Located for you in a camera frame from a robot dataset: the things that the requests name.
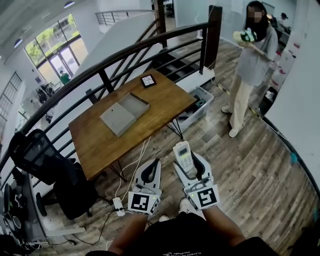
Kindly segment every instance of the woman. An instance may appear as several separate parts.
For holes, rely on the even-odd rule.
[[[229,132],[235,137],[240,131],[249,96],[255,86],[259,86],[268,71],[269,63],[276,57],[278,37],[274,28],[269,24],[267,10],[259,1],[252,1],[246,8],[245,29],[256,32],[254,43],[243,43],[244,47],[232,81],[229,105],[222,112],[231,113]]]

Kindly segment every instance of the black cable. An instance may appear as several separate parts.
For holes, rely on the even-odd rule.
[[[102,227],[102,229],[101,229],[101,232],[100,232],[100,236],[99,236],[98,241],[96,241],[96,242],[94,242],[94,243],[90,243],[90,242],[86,242],[86,241],[81,240],[81,239],[78,238],[75,234],[72,234],[72,235],[73,235],[76,239],[78,239],[79,241],[81,241],[82,243],[85,243],[85,244],[87,244],[87,245],[93,246],[93,245],[99,243],[100,238],[101,238],[101,236],[102,236],[102,232],[104,231],[105,225],[106,225],[107,221],[109,220],[110,215],[111,215],[113,212],[115,212],[115,210],[113,210],[112,212],[110,212],[110,213],[108,214],[108,217],[106,218],[105,222],[103,223],[103,227]]]
[[[65,242],[62,242],[62,243],[47,243],[48,245],[50,245],[50,246],[59,246],[59,245],[63,245],[63,244],[65,244],[65,243],[69,243],[69,241],[67,240],[67,241],[65,241]]]
[[[60,246],[60,245],[63,245],[63,244],[65,244],[65,243],[70,243],[70,244],[72,244],[72,245],[74,245],[74,246],[77,245],[77,241],[67,239],[67,238],[65,237],[65,235],[63,235],[63,237],[64,237],[64,239],[66,240],[65,242],[62,242],[62,243],[49,243],[49,242],[47,242],[47,243],[44,243],[44,245]]]

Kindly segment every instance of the ceiling light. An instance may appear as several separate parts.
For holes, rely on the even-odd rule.
[[[68,1],[65,3],[64,8],[68,8],[69,6],[72,6],[74,3],[74,1]]]
[[[14,48],[17,48],[18,45],[20,45],[22,41],[23,41],[23,40],[22,40],[21,38],[17,39],[17,40],[14,42]]]

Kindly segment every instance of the green plush toy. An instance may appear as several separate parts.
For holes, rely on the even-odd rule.
[[[253,32],[251,28],[247,28],[243,31],[235,31],[233,33],[233,39],[239,43],[253,43],[257,40],[257,33]]]

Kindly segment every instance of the extension cord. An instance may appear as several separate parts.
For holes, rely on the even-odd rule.
[[[125,216],[125,209],[124,206],[122,204],[122,201],[120,199],[120,197],[115,197],[112,199],[113,200],[113,204],[114,204],[114,208],[115,208],[115,212],[119,217]]]

